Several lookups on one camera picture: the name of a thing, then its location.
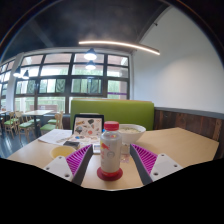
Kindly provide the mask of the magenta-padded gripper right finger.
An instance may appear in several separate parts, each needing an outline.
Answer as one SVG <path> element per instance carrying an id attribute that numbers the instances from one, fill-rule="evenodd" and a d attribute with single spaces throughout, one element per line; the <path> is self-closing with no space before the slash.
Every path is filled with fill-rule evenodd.
<path id="1" fill-rule="evenodd" d="M 182 169 L 181 165 L 165 153 L 155 154 L 135 144 L 130 145 L 130 154 L 144 185 L 150 184 Z"/>

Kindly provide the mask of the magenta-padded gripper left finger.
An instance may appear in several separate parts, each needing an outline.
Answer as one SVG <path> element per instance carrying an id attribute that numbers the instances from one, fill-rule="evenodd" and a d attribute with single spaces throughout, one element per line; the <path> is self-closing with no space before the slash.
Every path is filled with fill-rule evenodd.
<path id="1" fill-rule="evenodd" d="M 87 145 L 67 157 L 56 157 L 44 167 L 44 170 L 76 185 L 81 185 L 92 155 L 93 146 Z"/>

